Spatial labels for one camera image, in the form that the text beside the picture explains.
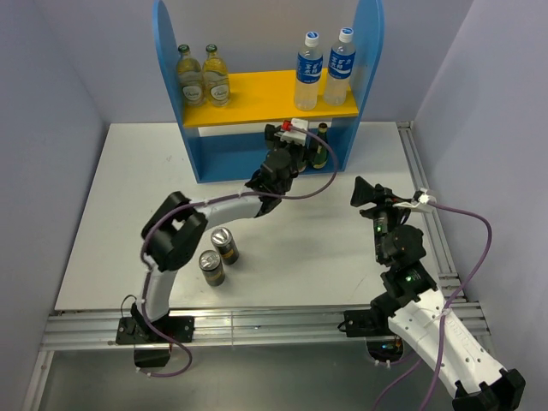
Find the green glass bottle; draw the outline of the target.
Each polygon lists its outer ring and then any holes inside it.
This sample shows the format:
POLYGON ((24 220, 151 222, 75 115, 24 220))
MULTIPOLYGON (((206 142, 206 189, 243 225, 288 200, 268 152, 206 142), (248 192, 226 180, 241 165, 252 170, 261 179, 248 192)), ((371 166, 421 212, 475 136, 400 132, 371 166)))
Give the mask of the green glass bottle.
POLYGON ((296 168, 299 173, 302 173, 308 165, 309 149, 307 146, 297 146, 295 149, 295 152, 296 152, 296 168))
MULTIPOLYGON (((321 122, 318 127, 317 137, 324 143, 328 142, 328 125, 325 122, 321 122)), ((318 142, 315 139, 311 139, 309 145, 309 164, 316 170, 320 170, 325 167, 329 157, 329 152, 325 148, 323 143, 318 142)))

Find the Pocari water bottle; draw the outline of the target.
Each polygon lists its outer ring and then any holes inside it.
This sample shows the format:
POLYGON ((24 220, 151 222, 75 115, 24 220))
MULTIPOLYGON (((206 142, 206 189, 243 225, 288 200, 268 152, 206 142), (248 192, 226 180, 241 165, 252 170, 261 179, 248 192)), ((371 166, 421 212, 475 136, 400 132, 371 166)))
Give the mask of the Pocari water bottle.
POLYGON ((356 52, 353 39, 354 29, 344 27, 331 47, 323 96, 328 105, 339 106, 346 101, 356 52))
POLYGON ((313 110, 319 95, 319 80, 323 68, 323 51, 319 33, 309 31, 297 54, 294 103, 298 110, 313 110))

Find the black gold can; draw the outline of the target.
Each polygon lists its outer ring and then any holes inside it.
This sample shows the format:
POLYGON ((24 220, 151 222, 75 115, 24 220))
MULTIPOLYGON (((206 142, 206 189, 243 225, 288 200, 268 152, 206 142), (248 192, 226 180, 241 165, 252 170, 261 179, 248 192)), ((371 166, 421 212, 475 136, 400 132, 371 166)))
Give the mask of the black gold can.
POLYGON ((217 287, 225 280, 223 262, 220 255, 214 250, 205 250, 198 259, 199 268, 206 282, 217 287))
POLYGON ((211 243, 226 265, 233 265, 240 257, 232 233, 225 227, 217 227, 211 233, 211 243))

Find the black gold can front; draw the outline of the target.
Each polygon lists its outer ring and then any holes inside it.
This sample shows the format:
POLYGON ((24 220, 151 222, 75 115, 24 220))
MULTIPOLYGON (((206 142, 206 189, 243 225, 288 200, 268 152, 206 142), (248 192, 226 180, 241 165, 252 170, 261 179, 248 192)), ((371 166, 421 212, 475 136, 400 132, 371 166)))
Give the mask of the black gold can front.
POLYGON ((217 287, 225 280, 223 262, 220 255, 214 250, 205 250, 198 259, 199 268, 206 282, 217 287))

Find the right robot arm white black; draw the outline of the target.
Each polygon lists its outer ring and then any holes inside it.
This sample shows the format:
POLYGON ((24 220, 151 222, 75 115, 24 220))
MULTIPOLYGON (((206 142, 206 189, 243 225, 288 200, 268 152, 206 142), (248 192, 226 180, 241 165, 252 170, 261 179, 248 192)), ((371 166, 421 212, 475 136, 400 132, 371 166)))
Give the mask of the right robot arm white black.
POLYGON ((413 212, 438 204, 425 189, 405 199, 358 176, 350 204, 372 220, 377 262, 387 271, 385 292, 365 310, 344 312, 347 337, 400 337, 434 372, 455 410, 516 410, 526 381, 516 369, 495 360, 461 322, 421 260, 423 232, 407 223, 413 212))

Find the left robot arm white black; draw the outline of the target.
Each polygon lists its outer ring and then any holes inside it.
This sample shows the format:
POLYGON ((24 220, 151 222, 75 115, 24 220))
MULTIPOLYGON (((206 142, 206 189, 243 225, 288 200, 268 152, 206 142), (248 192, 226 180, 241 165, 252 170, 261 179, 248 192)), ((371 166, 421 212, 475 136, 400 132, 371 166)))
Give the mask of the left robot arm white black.
POLYGON ((265 126, 265 160, 236 194, 193 201, 170 194, 141 231, 141 261, 147 267, 141 296, 131 308, 136 332, 148 342, 169 335, 170 294, 177 272, 194 256, 202 235, 232 221, 263 217, 288 195, 302 170, 308 122, 294 118, 265 126))

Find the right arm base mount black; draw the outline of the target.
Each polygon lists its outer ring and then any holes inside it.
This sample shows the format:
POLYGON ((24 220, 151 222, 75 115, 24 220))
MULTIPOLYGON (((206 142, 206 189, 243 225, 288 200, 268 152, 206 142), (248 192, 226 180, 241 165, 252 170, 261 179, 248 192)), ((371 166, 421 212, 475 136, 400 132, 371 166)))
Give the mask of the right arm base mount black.
POLYGON ((337 329, 348 338, 363 338, 375 365, 399 365, 413 358, 402 338, 390 331, 384 317, 373 309, 344 311, 337 329))

